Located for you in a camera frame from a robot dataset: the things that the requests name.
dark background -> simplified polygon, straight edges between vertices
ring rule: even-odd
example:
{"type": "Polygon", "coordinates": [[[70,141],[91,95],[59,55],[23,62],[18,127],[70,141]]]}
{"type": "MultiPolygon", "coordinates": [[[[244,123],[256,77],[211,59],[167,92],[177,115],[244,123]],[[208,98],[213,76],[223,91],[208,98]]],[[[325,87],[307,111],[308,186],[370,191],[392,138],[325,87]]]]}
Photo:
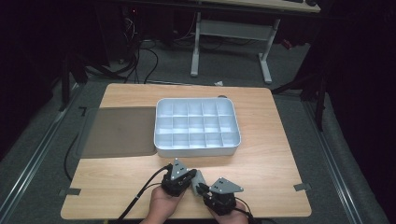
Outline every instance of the dark background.
{"type": "MultiPolygon", "coordinates": [[[[276,43],[314,44],[296,79],[326,74],[327,92],[344,137],[389,220],[396,202],[395,4],[391,1],[320,1],[322,14],[348,20],[282,20],[276,43]]],[[[172,45],[173,30],[189,29],[192,12],[139,8],[146,36],[172,45]]],[[[62,60],[78,52],[107,65],[125,49],[120,8],[50,0],[8,1],[0,8],[0,142],[3,158],[30,118],[51,97],[62,60]]],[[[314,88],[315,80],[300,88],[314,88]]]]}

black wall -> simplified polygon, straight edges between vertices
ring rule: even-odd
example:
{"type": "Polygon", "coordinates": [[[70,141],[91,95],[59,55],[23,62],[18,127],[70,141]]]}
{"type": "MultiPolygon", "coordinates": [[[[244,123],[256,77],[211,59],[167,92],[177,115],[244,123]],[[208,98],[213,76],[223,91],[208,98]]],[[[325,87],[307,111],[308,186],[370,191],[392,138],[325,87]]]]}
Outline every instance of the black wall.
{"type": "Polygon", "coordinates": [[[346,20],[323,26],[296,79],[327,76],[349,148],[389,221],[396,223],[396,5],[336,0],[330,15],[346,20]]]}
{"type": "Polygon", "coordinates": [[[0,8],[1,158],[52,96],[61,62],[52,13],[44,1],[7,1],[0,8]]]}

person's right hand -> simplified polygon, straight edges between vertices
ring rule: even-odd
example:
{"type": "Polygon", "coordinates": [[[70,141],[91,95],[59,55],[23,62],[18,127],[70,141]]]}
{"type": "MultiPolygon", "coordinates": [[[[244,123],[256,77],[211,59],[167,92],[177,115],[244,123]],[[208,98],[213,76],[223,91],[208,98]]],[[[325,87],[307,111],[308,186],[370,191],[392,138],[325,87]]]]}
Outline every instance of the person's right hand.
{"type": "MultiPolygon", "coordinates": [[[[246,211],[245,206],[238,201],[236,201],[236,208],[246,211]]],[[[212,209],[210,209],[210,208],[208,208],[208,209],[209,209],[210,214],[212,214],[212,216],[216,219],[216,221],[219,224],[248,224],[247,215],[245,215],[239,211],[233,210],[228,215],[219,216],[212,209]]]]}
{"type": "Polygon", "coordinates": [[[166,219],[175,213],[184,192],[178,197],[173,197],[167,194],[161,186],[155,188],[151,192],[148,215],[140,224],[163,224],[166,219]]]}

desk leg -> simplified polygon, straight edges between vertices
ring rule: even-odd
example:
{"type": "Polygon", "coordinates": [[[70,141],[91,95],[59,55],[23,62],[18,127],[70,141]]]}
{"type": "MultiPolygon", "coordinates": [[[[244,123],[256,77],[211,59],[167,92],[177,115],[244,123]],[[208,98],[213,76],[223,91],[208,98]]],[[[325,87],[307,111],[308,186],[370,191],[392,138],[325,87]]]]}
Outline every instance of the desk leg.
{"type": "Polygon", "coordinates": [[[267,84],[272,83],[270,70],[268,69],[267,57],[270,52],[271,46],[274,42],[274,38],[275,38],[277,27],[279,26],[279,23],[280,23],[280,19],[275,20],[274,26],[272,27],[270,36],[267,40],[267,46],[265,48],[265,52],[259,54],[260,65],[262,66],[262,75],[264,76],[264,82],[267,84]]]}
{"type": "Polygon", "coordinates": [[[201,33],[201,12],[197,12],[197,22],[195,27],[195,45],[194,45],[194,52],[192,53],[192,63],[191,63],[192,77],[198,77],[200,33],[201,33]]]}

gray carpet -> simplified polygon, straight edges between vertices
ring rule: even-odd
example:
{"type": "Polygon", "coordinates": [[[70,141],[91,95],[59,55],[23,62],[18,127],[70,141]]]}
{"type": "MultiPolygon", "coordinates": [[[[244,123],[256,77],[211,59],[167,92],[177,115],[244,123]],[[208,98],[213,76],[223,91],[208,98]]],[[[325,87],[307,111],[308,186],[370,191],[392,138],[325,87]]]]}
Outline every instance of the gray carpet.
{"type": "MultiPolygon", "coordinates": [[[[152,50],[158,54],[159,63],[154,73],[149,77],[149,82],[166,81],[214,85],[215,82],[223,81],[224,86],[273,89],[293,79],[309,47],[303,46],[286,50],[279,45],[273,46],[268,58],[270,71],[274,79],[271,86],[265,85],[262,81],[262,73],[256,54],[239,52],[237,49],[233,51],[233,48],[234,46],[230,45],[221,46],[216,50],[202,50],[200,75],[192,78],[190,77],[191,47],[176,46],[170,49],[158,44],[152,50]]],[[[144,80],[145,75],[155,64],[154,59],[152,53],[141,50],[141,62],[137,69],[140,82],[144,80]]],[[[81,122],[84,120],[84,117],[81,116],[83,111],[80,107],[98,107],[106,85],[110,82],[113,82],[113,80],[91,76],[87,85],[79,88],[81,93],[70,105],[59,131],[49,144],[47,155],[15,210],[13,210],[8,223],[103,223],[103,220],[63,220],[60,217],[60,211],[64,197],[58,194],[61,189],[67,189],[70,185],[64,174],[64,157],[76,134],[78,134],[81,122]]],[[[129,82],[134,82],[134,78],[131,77],[129,82]]],[[[59,86],[54,89],[54,93],[54,98],[36,114],[20,140],[0,163],[1,202],[5,201],[46,130],[58,115],[57,110],[61,106],[59,86]]],[[[310,122],[311,118],[307,115],[304,105],[295,93],[296,91],[288,91],[286,92],[287,95],[275,96],[276,106],[302,180],[312,186],[307,195],[313,212],[310,217],[276,218],[275,221],[279,224],[349,223],[324,160],[320,148],[321,144],[316,136],[316,129],[310,122]]],[[[367,187],[364,177],[361,176],[359,167],[350,156],[345,140],[336,125],[332,111],[329,109],[325,111],[324,127],[330,146],[334,149],[340,167],[346,174],[347,183],[353,190],[355,198],[358,199],[357,204],[364,214],[362,216],[364,223],[387,223],[374,195],[367,187]]],[[[75,148],[73,147],[71,150],[72,152],[67,158],[67,170],[73,175],[78,164],[78,158],[73,155],[75,148]]]]}

